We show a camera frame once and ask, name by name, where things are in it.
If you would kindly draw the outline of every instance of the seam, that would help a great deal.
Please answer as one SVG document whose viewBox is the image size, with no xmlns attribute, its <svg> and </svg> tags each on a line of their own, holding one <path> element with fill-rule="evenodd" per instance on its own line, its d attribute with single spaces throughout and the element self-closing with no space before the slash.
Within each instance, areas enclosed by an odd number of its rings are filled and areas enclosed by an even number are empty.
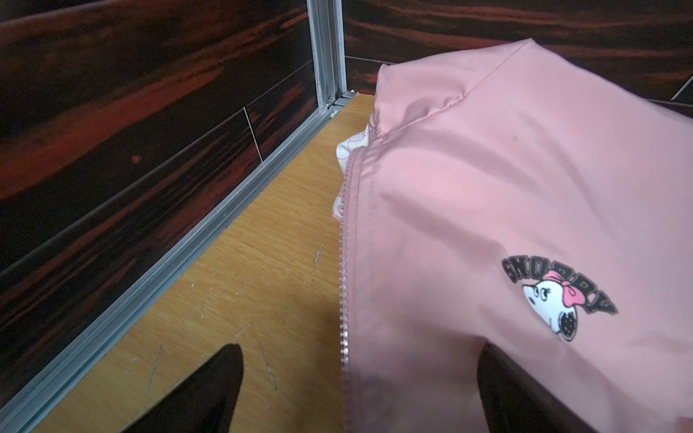
<svg viewBox="0 0 693 433">
<path fill-rule="evenodd" d="M 370 175 L 370 182 L 368 185 L 368 205 L 366 206 L 366 212 L 368 215 L 368 282 L 369 282 L 369 288 L 368 288 L 368 304 L 371 308 L 373 308 L 373 291 L 375 285 L 373 284 L 373 229 L 371 222 L 373 220 L 373 175 L 375 173 L 375 167 L 376 167 L 376 161 L 375 159 L 378 156 L 378 148 L 374 147 L 371 149 L 373 152 L 373 158 L 371 160 L 371 175 Z M 373 363 L 375 364 L 376 371 L 382 371 L 380 368 L 382 367 L 382 358 L 381 356 L 376 356 L 375 359 L 373 360 Z"/>
<path fill-rule="evenodd" d="M 353 156 L 351 157 L 351 163 L 350 163 L 351 167 L 349 168 L 349 170 L 350 170 L 350 171 L 349 171 L 349 181 L 350 181 L 350 183 L 353 183 L 354 181 L 356 181 L 356 194 L 355 194 L 355 195 L 352 195 L 352 194 L 351 194 L 351 191 L 347 191 L 347 194 L 349 195 L 347 199 L 348 199 L 348 200 L 353 200 L 353 201 L 354 201 L 354 203 L 352 203 L 352 205 L 351 205 L 351 211 L 354 212 L 354 215 L 355 215 L 355 216 L 352 216 L 352 217 L 351 217 L 352 220 L 354 221 L 354 223 L 353 223 L 353 229 L 351 230 L 351 235 L 353 236 L 353 245 L 358 245 L 358 230 L 357 230 L 357 226 L 358 226 L 358 216 L 360 215 L 360 212 L 358 211 L 358 208 L 359 208 L 358 196 L 359 196 L 359 192 L 360 192 L 360 190 L 361 190 L 361 166 L 363 165 L 362 162 L 356 161 L 356 158 L 360 156 L 360 155 L 358 155 L 358 153 L 357 153 L 357 152 L 358 152 L 358 149 L 361 149 L 361 148 L 357 148 L 357 149 L 354 151 L 354 154 L 353 154 Z M 358 169 L 358 177 L 355 179 L 355 178 L 354 178 L 354 172 L 356 171 L 356 169 Z M 346 184 L 345 184 L 345 187 L 346 187 L 347 189 L 351 189 L 351 185 L 346 185 Z M 344 227 L 346 227 L 345 231 L 346 231 L 347 235 L 349 235 L 349 220 L 347 219 L 347 216 L 346 216 L 346 215 L 343 215 L 342 218 L 343 218 L 342 221 L 344 221 Z M 355 247 L 355 246 L 352 246 L 352 247 L 351 247 L 351 251 L 356 251 L 356 247 Z M 344 249 L 344 251 L 343 251 L 343 254 L 344 254 L 345 257 L 347 256 L 347 254 L 349 254 L 349 246 L 348 246 L 348 245 L 345 245 L 345 249 Z M 354 283 L 353 283 L 353 282 L 354 282 L 355 280 L 357 280 L 356 273 L 357 273 L 357 269 L 358 269 L 357 265 L 355 264 L 356 258 L 355 258 L 354 256 L 355 256 L 355 254 L 351 257 L 351 262 L 352 262 L 352 264 L 351 264 L 351 269 L 353 270 L 352 273 L 351 273 L 351 275 L 349 275 L 349 269 L 348 269 L 348 268 L 347 268 L 347 271 L 346 271 L 346 281 L 347 281 L 347 283 L 349 283 L 349 277 L 350 277 L 350 276 L 353 277 L 353 278 L 351 279 L 351 288 L 352 288 L 352 290 L 351 290 L 351 296 L 352 296 L 352 299 L 353 299 L 352 305 L 349 305 L 349 292 L 347 292 L 347 296 L 346 296 L 347 308 L 348 308 L 349 306 L 351 306 L 351 308 L 352 308 L 352 312 L 351 312 L 351 328 L 348 328 L 348 329 L 347 329 L 347 332 L 350 332 L 351 335 L 352 335 L 352 340 L 351 340 L 351 342 L 352 342 L 352 343 L 351 343 L 351 350 L 352 350 L 352 351 L 353 351 L 353 334 L 354 334 L 354 329 L 355 329 L 355 328 L 358 328 L 358 323 L 354 323 L 354 322 L 358 322 L 358 320 L 356 319 L 356 313 L 353 312 L 354 307 L 356 306 L 356 305 L 355 305 L 355 304 L 356 304 L 356 296 L 353 294 L 353 286 L 354 286 Z M 358 384 L 358 387 L 361 388 L 360 375 L 358 376 L 358 379 L 357 379 L 357 378 L 353 375 L 353 371 L 351 370 L 351 367 L 350 367 L 350 370 L 349 370 L 349 374 L 351 375 L 351 384 L 352 384 L 352 386 L 353 386 L 354 381 L 356 381 L 356 383 Z M 349 397 L 350 397 L 350 399 L 351 399 L 352 402 L 358 401 L 358 404 L 357 404 L 357 403 L 353 403 L 353 406 L 355 407 L 354 412 L 356 412 L 356 413 L 358 414 L 357 416 L 354 416 L 354 418 L 356 419 L 356 423 L 361 424 L 361 423 L 362 423 L 362 418 L 360 417 L 360 415 L 363 413 L 363 402 L 360 401 L 360 399 L 359 399 L 358 397 L 355 398 L 355 397 L 354 397 L 354 395 L 355 395 L 354 393 L 355 393 L 355 391 L 353 390 L 353 387 L 352 387 L 351 395 L 350 395 Z"/>
<path fill-rule="evenodd" d="M 375 62 L 375 63 L 382 63 L 382 64 L 397 64 L 395 62 L 386 62 L 384 60 L 377 60 L 377 59 L 369 59 L 365 57 L 356 57 L 355 55 L 345 55 L 344 56 L 347 59 L 354 59 L 354 60 L 364 60 L 365 62 Z"/>
<path fill-rule="evenodd" d="M 692 82 L 693 82 L 693 76 L 691 76 L 691 78 L 688 78 L 688 81 L 683 86 L 681 86 L 681 88 L 676 92 L 676 94 L 674 94 L 672 96 L 672 98 L 669 100 L 671 100 L 671 101 L 676 100 L 676 98 L 678 98 L 678 95 L 682 94 L 683 91 L 686 90 L 686 87 L 688 87 Z"/>
<path fill-rule="evenodd" d="M 383 88 L 383 93 L 380 95 L 381 98 L 387 94 L 387 88 L 389 87 L 390 81 L 392 81 L 392 68 L 388 67 L 387 68 L 387 77 L 385 78 L 385 87 Z M 378 133 L 378 129 L 380 129 L 380 110 L 378 110 L 378 126 L 376 126 L 373 129 L 375 129 L 376 135 L 380 135 Z"/>
<path fill-rule="evenodd" d="M 456 99 L 456 100 L 454 100 L 453 102 L 447 104 L 445 107 L 442 107 L 441 109 L 438 109 L 438 110 L 434 111 L 433 113 L 426 114 L 426 115 L 425 115 L 424 117 L 422 117 L 422 118 L 418 118 L 418 119 L 416 119 L 416 120 L 414 120 L 414 121 L 411 121 L 411 122 L 407 123 L 407 124 L 404 125 L 404 126 L 400 126 L 399 128 L 397 128 L 397 129 L 395 129 L 395 130 L 392 130 L 392 131 L 386 133 L 385 135 L 382 136 L 382 139 L 385 140 L 387 137 L 389 137 L 391 134 L 394 134 L 395 132 L 401 131 L 401 130 L 403 130 L 403 129 L 406 128 L 406 127 L 409 127 L 409 126 L 411 126 L 411 125 L 414 125 L 415 123 L 424 121 L 424 120 L 426 120 L 427 118 L 429 118 L 429 117 L 431 117 L 431 116 L 434 116 L 435 114 L 438 114 L 438 113 L 440 113 L 440 112 L 443 112 L 443 111 L 447 110 L 448 108 L 452 107 L 453 105 L 456 105 L 457 103 L 462 102 L 467 96 L 469 96 L 470 93 L 472 93 L 472 92 L 474 91 L 474 89 L 476 89 L 477 87 L 479 87 L 480 84 L 482 84 L 482 83 L 483 83 L 484 81 L 486 81 L 490 76 L 492 76 L 498 69 L 500 69 L 501 66 L 503 66 L 503 65 L 505 64 L 505 62 L 507 62 L 508 60 L 510 60 L 511 57 L 513 57 L 515 54 L 517 54 L 517 52 L 518 52 L 519 50 L 521 50 L 522 48 L 525 48 L 530 42 L 533 42 L 532 39 L 530 39 L 530 40 L 528 40 L 527 42 L 525 42 L 524 44 L 520 45 L 515 51 L 513 51 L 512 53 L 510 53 L 510 55 L 509 55 L 508 57 L 506 57 L 498 66 L 496 66 L 495 68 L 493 68 L 493 70 L 492 70 L 491 72 L 489 72 L 489 74 L 488 74 L 487 76 L 483 77 L 478 83 L 476 83 L 474 86 L 472 86 L 472 88 L 469 89 L 469 91 L 468 91 L 466 94 L 460 96 L 458 99 Z"/>
</svg>

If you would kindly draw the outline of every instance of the light wood surface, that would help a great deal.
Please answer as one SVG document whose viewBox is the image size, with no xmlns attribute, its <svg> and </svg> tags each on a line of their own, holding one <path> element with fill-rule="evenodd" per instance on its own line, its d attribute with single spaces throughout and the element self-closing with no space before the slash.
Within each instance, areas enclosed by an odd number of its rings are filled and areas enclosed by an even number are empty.
<svg viewBox="0 0 693 433">
<path fill-rule="evenodd" d="M 357 95 L 34 431 L 118 432 L 229 342 L 232 432 L 342 431 L 335 149 L 372 111 Z"/>
</svg>

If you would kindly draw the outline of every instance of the scratch mark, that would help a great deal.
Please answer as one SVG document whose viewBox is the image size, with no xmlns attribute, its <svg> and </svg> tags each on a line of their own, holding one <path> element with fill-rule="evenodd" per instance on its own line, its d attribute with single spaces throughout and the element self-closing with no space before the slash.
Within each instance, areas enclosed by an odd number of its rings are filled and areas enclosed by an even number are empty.
<svg viewBox="0 0 693 433">
<path fill-rule="evenodd" d="M 250 324 L 248 324 L 245 328 L 243 328 L 242 330 L 240 330 L 240 332 L 239 332 L 238 334 L 236 334 L 236 336 L 235 336 L 234 338 L 238 338 L 238 337 L 239 337 L 241 334 L 243 334 L 243 333 L 245 332 L 245 330 L 248 329 L 249 327 L 250 327 Z"/>
<path fill-rule="evenodd" d="M 270 380 L 272 381 L 272 386 L 274 387 L 274 390 L 277 390 L 277 384 L 274 382 L 274 375 L 272 374 L 272 369 L 270 368 L 270 362 L 267 361 L 267 354 L 265 353 L 265 349 L 262 347 L 262 343 L 258 342 L 260 345 L 260 350 L 262 351 L 262 357 L 265 358 L 265 364 L 267 364 L 267 372 L 270 374 Z"/>
<path fill-rule="evenodd" d="M 164 343 L 159 346 L 159 352 L 157 353 L 157 359 L 154 361 L 154 368 L 152 369 L 152 374 L 149 375 L 149 385 L 147 386 L 147 392 L 152 390 L 152 382 L 154 381 L 154 374 L 157 372 L 157 367 L 159 366 L 159 358 L 161 358 L 161 350 L 164 348 Z"/>
<path fill-rule="evenodd" d="M 317 250 L 317 254 L 315 254 L 315 263 L 313 263 L 313 276 L 315 276 L 315 267 L 317 266 L 317 261 L 320 259 L 320 252 L 322 251 L 322 247 L 325 244 L 320 244 L 320 249 Z"/>
<path fill-rule="evenodd" d="M 202 316 L 200 317 L 201 319 L 204 319 L 204 312 L 207 311 L 207 307 L 209 307 L 209 299 L 207 299 L 207 303 L 204 305 L 204 310 L 202 310 Z"/>
</svg>

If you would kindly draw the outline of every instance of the pink bow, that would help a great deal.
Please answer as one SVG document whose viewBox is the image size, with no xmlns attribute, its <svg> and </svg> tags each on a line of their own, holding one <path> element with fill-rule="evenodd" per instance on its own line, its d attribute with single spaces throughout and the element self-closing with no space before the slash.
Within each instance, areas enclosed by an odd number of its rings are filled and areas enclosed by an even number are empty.
<svg viewBox="0 0 693 433">
<path fill-rule="evenodd" d="M 544 276 L 544 280 L 554 281 L 563 286 L 563 304 L 566 307 L 572 307 L 576 304 L 580 306 L 585 304 L 585 295 L 572 286 L 569 281 L 564 280 L 558 272 L 549 271 Z"/>
</svg>

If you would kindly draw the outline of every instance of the cartoon dog face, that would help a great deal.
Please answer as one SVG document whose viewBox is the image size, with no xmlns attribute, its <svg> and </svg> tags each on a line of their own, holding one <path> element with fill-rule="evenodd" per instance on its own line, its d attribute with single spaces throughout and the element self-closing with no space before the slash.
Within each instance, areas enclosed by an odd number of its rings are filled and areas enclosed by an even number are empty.
<svg viewBox="0 0 693 433">
<path fill-rule="evenodd" d="M 536 314 L 556 333 L 570 341 L 577 332 L 577 311 L 574 305 L 585 303 L 585 296 L 551 271 L 535 285 L 523 290 Z"/>
</svg>

